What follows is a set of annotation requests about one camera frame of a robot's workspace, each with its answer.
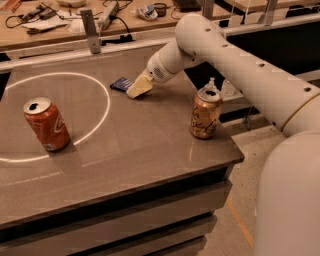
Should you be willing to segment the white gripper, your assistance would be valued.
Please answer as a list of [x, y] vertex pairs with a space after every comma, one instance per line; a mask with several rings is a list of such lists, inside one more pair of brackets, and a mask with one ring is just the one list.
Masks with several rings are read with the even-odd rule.
[[162, 64], [159, 53], [155, 53], [149, 59], [146, 70], [137, 77], [135, 83], [126, 91], [130, 98], [136, 98], [151, 90], [153, 88], [153, 80], [158, 83], [165, 83], [174, 77]]

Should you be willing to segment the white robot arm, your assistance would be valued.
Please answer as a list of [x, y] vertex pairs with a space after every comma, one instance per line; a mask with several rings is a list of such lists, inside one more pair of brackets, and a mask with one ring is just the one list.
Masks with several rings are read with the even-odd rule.
[[201, 62], [286, 137], [261, 173], [254, 256], [320, 256], [320, 89], [232, 45], [205, 17], [188, 14], [127, 93], [135, 98]]

